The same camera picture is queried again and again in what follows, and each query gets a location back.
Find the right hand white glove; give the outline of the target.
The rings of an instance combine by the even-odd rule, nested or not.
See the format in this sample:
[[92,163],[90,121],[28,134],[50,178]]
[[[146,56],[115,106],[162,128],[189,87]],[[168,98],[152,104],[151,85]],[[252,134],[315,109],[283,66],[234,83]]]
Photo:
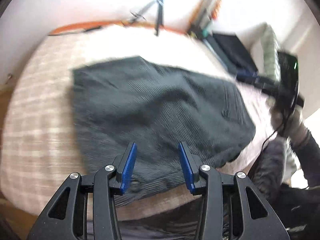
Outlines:
[[281,137],[289,138],[293,146],[299,146],[308,136],[308,129],[304,125],[302,108],[296,106],[293,113],[285,118],[280,107],[274,102],[270,108],[271,125]]

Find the right forearm dark sleeve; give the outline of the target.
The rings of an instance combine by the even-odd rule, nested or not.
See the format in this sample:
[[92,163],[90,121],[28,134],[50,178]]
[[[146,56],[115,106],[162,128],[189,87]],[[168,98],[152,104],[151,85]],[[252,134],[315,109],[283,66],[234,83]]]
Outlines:
[[319,145],[313,138],[310,131],[302,142],[294,144],[291,148],[295,152],[304,172],[304,178],[310,187],[319,186]]

